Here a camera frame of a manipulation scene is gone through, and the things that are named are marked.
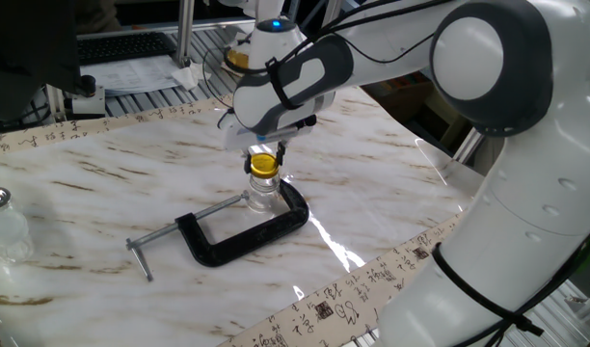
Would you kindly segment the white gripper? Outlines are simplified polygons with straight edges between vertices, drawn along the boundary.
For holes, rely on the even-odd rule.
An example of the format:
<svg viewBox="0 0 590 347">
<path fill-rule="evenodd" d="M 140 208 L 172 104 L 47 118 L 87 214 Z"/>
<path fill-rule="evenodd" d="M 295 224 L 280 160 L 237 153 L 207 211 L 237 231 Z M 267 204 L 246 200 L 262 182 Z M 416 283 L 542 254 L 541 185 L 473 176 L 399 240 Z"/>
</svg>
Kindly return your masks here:
<svg viewBox="0 0 590 347">
<path fill-rule="evenodd" d="M 221 133 L 225 150 L 246 149 L 257 144 L 257 136 L 243 127 L 232 113 L 226 113 L 221 118 Z M 278 142 L 276 159 L 277 165 L 283 164 L 287 141 Z M 245 174 L 252 172 L 252 155 L 248 153 L 244 162 Z"/>
</svg>

